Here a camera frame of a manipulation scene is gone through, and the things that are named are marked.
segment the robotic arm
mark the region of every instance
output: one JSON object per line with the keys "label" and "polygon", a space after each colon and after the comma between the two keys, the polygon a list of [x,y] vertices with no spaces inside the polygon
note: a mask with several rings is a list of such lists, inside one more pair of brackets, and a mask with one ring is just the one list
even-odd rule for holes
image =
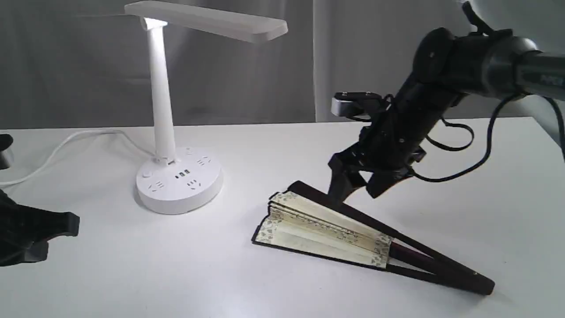
{"label": "robotic arm", "polygon": [[[335,95],[333,114],[371,124],[361,130],[357,143],[332,156],[331,197],[344,201],[355,190],[366,187],[374,198],[410,177],[443,182],[482,165],[490,154],[490,142],[483,160],[457,175],[429,179],[411,168],[425,156],[420,143],[443,113],[468,94],[502,100],[493,113],[489,136],[498,112],[508,102],[529,94],[546,97],[560,119],[565,149],[562,115],[551,99],[565,100],[565,56],[541,52],[533,41],[514,36],[511,29],[491,29],[469,2],[463,5],[463,11],[477,31],[463,37],[445,28],[430,32],[420,43],[412,73],[396,96],[369,92]],[[370,119],[360,118],[363,115]],[[360,171],[373,175],[366,182]]]}

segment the desk lamp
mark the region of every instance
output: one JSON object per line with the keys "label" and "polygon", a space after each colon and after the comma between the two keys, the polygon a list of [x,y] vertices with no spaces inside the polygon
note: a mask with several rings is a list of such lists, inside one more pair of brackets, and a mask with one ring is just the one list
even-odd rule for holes
{"label": "desk lamp", "polygon": [[155,156],[136,176],[141,201],[161,214],[182,214],[208,203],[223,182],[219,162],[192,147],[176,147],[163,42],[168,23],[260,43],[288,31],[286,21],[159,1],[126,5],[125,13],[141,17],[149,41]]}

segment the table surface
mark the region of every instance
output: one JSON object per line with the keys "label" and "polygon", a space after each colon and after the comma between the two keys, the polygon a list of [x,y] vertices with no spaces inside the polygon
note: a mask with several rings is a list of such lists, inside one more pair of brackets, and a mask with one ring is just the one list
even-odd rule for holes
{"label": "table surface", "polygon": [[[416,171],[443,177],[478,161],[486,119],[461,120],[477,135],[460,153],[424,143]],[[76,238],[51,241],[45,262],[0,269],[2,317],[561,317],[565,290],[565,165],[532,118],[499,119],[493,153],[479,170],[431,184],[404,181],[373,200],[347,203],[497,283],[491,296],[391,273],[252,245],[275,191],[302,180],[325,191],[334,152],[359,123],[176,127],[178,145],[210,149],[225,183],[208,205],[155,214],[136,198],[147,159],[123,136],[87,137],[62,149],[29,182],[6,192],[18,203],[81,217]],[[124,128],[151,149],[152,128]],[[10,131],[18,166],[37,167],[77,130]],[[446,144],[465,131],[437,126]]]}

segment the power cord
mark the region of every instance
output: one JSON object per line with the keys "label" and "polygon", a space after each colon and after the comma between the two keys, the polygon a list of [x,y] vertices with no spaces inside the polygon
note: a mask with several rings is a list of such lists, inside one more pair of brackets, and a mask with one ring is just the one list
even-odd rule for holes
{"label": "power cord", "polygon": [[[437,178],[437,179],[436,178],[424,177],[423,175],[418,174],[416,171],[414,171],[414,168],[412,168],[407,163],[405,163],[405,168],[408,169],[409,173],[411,175],[413,175],[414,177],[416,177],[420,180],[426,181],[426,182],[433,182],[433,183],[440,183],[440,182],[446,182],[446,181],[450,181],[450,180],[453,180],[453,179],[457,179],[457,178],[459,178],[463,175],[468,174],[469,172],[476,170],[477,168],[482,166],[488,160],[488,158],[490,157],[490,152],[492,150],[494,122],[498,118],[498,114],[500,113],[502,108],[504,108],[504,106],[506,106],[510,101],[514,100],[515,98],[517,98],[519,96],[520,96],[520,94],[515,94],[515,95],[512,95],[510,97],[505,98],[494,109],[492,116],[490,117],[489,126],[488,126],[487,131],[486,131],[486,152],[485,152],[483,158],[481,160],[479,160],[479,162],[477,162],[476,164],[472,165],[471,167],[469,167],[469,168],[467,168],[467,169],[465,169],[465,170],[463,170],[459,173],[451,175],[449,177]],[[391,98],[391,106],[394,107],[395,110],[397,111],[396,103],[394,103],[393,98]],[[563,123],[563,114],[561,113],[561,110],[559,109],[559,106],[557,105],[555,100],[553,100],[552,98],[549,98],[549,97],[544,97],[544,99],[546,101],[548,101],[548,103],[551,105],[551,107],[553,108],[553,111],[555,112],[555,115],[557,117],[557,125],[559,127],[559,142],[560,142],[560,145],[561,145],[561,152],[562,152],[562,155],[563,155],[563,160],[565,161],[565,124]]]}
{"label": "power cord", "polygon": [[65,146],[67,143],[69,143],[71,140],[73,140],[74,138],[81,136],[81,135],[106,135],[106,134],[122,134],[126,137],[126,139],[129,140],[130,143],[132,143],[137,149],[141,150],[144,153],[147,153],[149,155],[153,155],[150,151],[147,151],[143,148],[141,148],[139,145],[137,145],[125,132],[121,131],[121,130],[116,130],[116,129],[104,129],[104,130],[84,130],[84,131],[78,131],[75,132],[74,134],[71,134],[69,137],[67,137],[65,140],[63,140],[57,147],[55,147],[55,149],[53,149],[53,151],[51,152],[51,155],[47,158],[47,160],[45,160],[45,162],[39,167],[37,168],[34,172],[26,175],[23,178],[17,179],[17,180],[12,180],[12,181],[5,181],[5,182],[0,182],[0,187],[8,187],[8,186],[13,186],[15,184],[18,183],[22,183],[24,181],[27,181],[31,178],[33,178],[36,174],[40,173],[41,171],[43,171],[43,169],[45,167],[47,167],[47,165],[49,164],[49,162],[51,162],[51,160],[53,159],[53,157],[55,157],[55,155],[57,154],[57,152],[59,152],[59,150]]}

